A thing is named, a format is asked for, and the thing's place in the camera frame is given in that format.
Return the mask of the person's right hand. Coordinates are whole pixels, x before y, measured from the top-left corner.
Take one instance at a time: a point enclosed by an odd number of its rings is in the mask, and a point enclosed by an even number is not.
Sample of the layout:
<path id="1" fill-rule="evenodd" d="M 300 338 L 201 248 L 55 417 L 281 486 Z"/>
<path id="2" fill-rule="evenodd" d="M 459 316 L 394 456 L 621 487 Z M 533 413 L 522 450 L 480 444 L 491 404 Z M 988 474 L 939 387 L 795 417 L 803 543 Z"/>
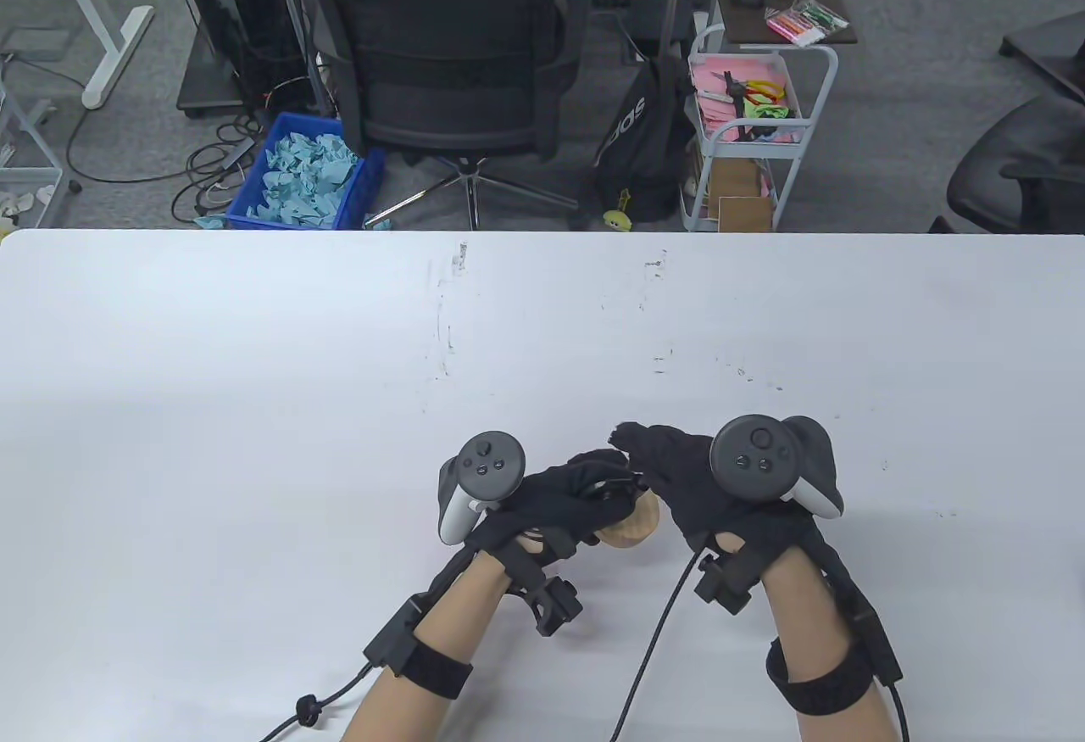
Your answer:
<path id="1" fill-rule="evenodd" d="M 694 550 L 711 548 L 722 556 L 752 551 L 757 576 L 791 548 L 804 550 L 821 566 L 833 563 L 830 556 L 837 551 L 826 543 L 803 506 L 780 500 L 752 503 L 722 489 L 709 466 L 709 436 L 624 421 L 609 443 L 628 455 L 631 470 L 639 471 L 668 506 L 671 517 Z"/>

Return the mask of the person's left hand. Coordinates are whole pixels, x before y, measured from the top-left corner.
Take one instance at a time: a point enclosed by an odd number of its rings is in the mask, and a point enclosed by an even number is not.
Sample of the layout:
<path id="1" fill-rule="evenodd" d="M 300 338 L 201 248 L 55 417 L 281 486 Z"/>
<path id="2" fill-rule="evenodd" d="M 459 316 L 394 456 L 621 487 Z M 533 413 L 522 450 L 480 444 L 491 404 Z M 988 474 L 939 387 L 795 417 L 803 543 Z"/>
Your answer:
<path id="1" fill-rule="evenodd" d="M 523 539 L 542 565 L 554 563 L 562 556 L 559 550 L 600 543 L 599 533 L 631 517 L 644 491 L 620 450 L 574 455 L 562 466 L 524 477 L 515 492 L 469 533 L 465 547 L 495 555 L 505 545 Z"/>

